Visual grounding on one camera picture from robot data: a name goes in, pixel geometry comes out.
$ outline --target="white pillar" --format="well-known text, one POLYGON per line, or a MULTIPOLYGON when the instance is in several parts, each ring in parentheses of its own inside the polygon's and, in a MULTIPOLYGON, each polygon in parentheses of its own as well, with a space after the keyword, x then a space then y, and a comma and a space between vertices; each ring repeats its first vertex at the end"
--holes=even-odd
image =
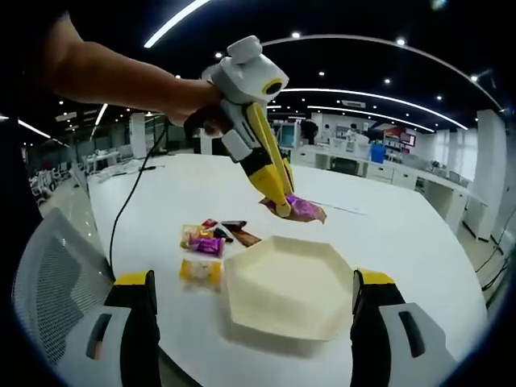
POLYGON ((477 115, 478 155, 472 185, 473 198, 464 222, 477 238, 489 240, 500 208, 506 176, 506 128, 492 110, 482 110, 477 115))
POLYGON ((145 143, 145 114, 134 113, 129 119, 132 154, 136 159, 144 159, 147 155, 145 143))

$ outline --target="purple candy wrapper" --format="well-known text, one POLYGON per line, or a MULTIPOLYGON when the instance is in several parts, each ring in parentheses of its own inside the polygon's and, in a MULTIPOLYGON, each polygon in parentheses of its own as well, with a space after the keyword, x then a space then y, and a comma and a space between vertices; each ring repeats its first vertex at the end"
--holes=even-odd
POLYGON ((193 252, 204 252, 211 256, 223 254, 224 240, 222 238, 190 238, 188 249, 193 252))
MULTIPOLYGON (((294 195, 286 195, 287 202, 292 206, 290 215, 286 218, 289 220, 296 220, 298 222, 311 222, 312 220, 319 220, 324 223, 327 215, 324 210, 316 206, 312 202, 308 202, 305 199, 298 198, 294 195)), ((270 209, 273 214, 276 213, 276 204, 269 199, 265 198, 260 203, 263 203, 270 209)))

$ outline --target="ceiling light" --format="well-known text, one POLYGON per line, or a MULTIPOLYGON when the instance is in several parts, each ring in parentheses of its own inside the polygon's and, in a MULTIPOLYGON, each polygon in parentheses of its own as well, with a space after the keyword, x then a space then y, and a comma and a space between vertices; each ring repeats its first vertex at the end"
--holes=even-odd
POLYGON ((408 102, 408 101, 403 101, 401 99, 396 99, 396 98, 392 98, 392 97, 387 97, 385 95, 379 95, 379 94, 371 94, 371 93, 364 93, 364 92, 361 92, 361 91, 353 91, 353 90, 342 90, 342 89, 310 89, 310 88, 297 88, 297 89, 284 89, 282 90, 282 93, 292 93, 292 92, 322 92, 322 93, 343 93, 343 94, 353 94, 353 95, 361 95, 361 96, 364 96, 364 97, 374 97, 374 98, 379 98, 379 99, 385 99, 387 101, 392 101, 392 102, 397 102, 397 103, 402 103, 403 105, 407 105, 407 106, 410 106, 410 107, 415 107, 416 109, 420 109, 420 110, 423 110, 423 111, 426 111, 427 113, 431 113, 433 115, 436 115, 437 117, 441 118, 441 119, 446 119, 448 122, 450 123, 453 123, 454 125, 458 126, 458 127, 461 127, 462 129, 464 129, 465 131, 468 130, 468 128, 465 126, 465 125, 462 125, 461 123, 458 123, 457 121, 453 120, 453 119, 450 119, 449 117, 447 117, 446 115, 444 114, 440 114, 438 113, 437 111, 435 110, 432 110, 432 109, 428 109, 424 106, 420 106, 420 105, 416 105, 415 103, 412 103, 412 102, 408 102))
POLYGON ((50 136, 46 133, 43 133, 42 131, 38 131, 35 127, 29 125, 28 123, 25 123, 24 121, 22 121, 21 119, 18 120, 18 123, 23 126, 23 127, 26 127, 27 129, 30 129, 31 131, 34 131, 35 133, 37 133, 38 135, 42 135, 43 137, 46 137, 47 139, 50 138, 50 136))
POLYGON ((95 121, 95 126, 97 126, 98 123, 100 123, 100 120, 102 119, 102 116, 104 115, 104 112, 106 111, 106 108, 107 108, 107 103, 102 105, 102 108, 101 108, 100 112, 98 113, 97 120, 95 121))
POLYGON ((188 15, 195 12, 200 7, 207 4, 210 0, 195 0, 194 2, 191 2, 188 6, 177 12, 167 23, 165 23, 156 33, 151 36, 151 39, 149 39, 144 47, 150 48, 156 42, 163 37, 164 34, 166 34, 168 31, 170 31, 176 24, 178 24, 182 19, 186 18, 188 15))
POLYGON ((422 125, 418 125, 417 123, 410 123, 409 121, 405 121, 403 119, 397 119, 396 117, 389 117, 388 115, 382 115, 377 113, 372 113, 369 111, 362 111, 362 110, 352 110, 352 109, 344 109, 342 107, 329 107, 329 106, 308 106, 309 109, 326 109, 326 110, 337 110, 337 111, 346 111, 348 113, 357 113, 357 114, 370 114, 375 117, 380 117, 383 119, 395 119, 399 123, 406 123, 408 125, 411 125, 412 127, 420 127, 421 129, 424 129, 425 131, 430 131, 432 133, 435 133, 433 129, 429 129, 428 127, 424 127, 422 125))

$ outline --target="hand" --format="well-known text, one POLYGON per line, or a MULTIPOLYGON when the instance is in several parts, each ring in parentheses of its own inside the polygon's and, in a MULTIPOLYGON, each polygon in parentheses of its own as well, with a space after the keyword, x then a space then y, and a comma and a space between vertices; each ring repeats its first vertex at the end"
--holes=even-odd
MULTIPOLYGON (((173 88, 175 98, 168 100, 162 111, 171 123, 178 126, 182 126, 190 115, 202 107, 218 105, 223 97, 221 92, 207 81, 176 79, 173 88)), ((215 128, 214 126, 209 131, 216 131, 215 128)))

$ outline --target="blue container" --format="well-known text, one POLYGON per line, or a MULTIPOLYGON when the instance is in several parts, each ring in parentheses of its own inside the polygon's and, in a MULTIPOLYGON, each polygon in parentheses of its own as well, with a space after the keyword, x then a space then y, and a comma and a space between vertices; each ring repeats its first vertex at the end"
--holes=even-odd
POLYGON ((371 161, 384 164, 385 160, 385 147, 380 144, 371 145, 371 161))

